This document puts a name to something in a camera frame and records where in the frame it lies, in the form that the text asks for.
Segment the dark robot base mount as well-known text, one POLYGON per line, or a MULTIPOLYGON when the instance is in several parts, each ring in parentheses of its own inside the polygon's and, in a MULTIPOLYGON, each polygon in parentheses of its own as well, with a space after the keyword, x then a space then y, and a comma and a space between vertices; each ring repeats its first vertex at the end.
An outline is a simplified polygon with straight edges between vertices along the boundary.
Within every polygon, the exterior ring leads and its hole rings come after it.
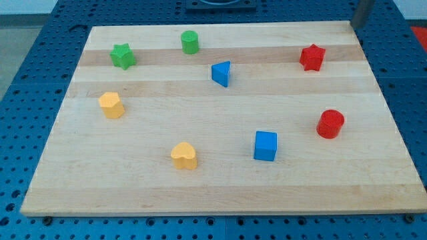
POLYGON ((254 10, 257 7, 257 0, 185 0, 187 11, 204 10, 254 10))

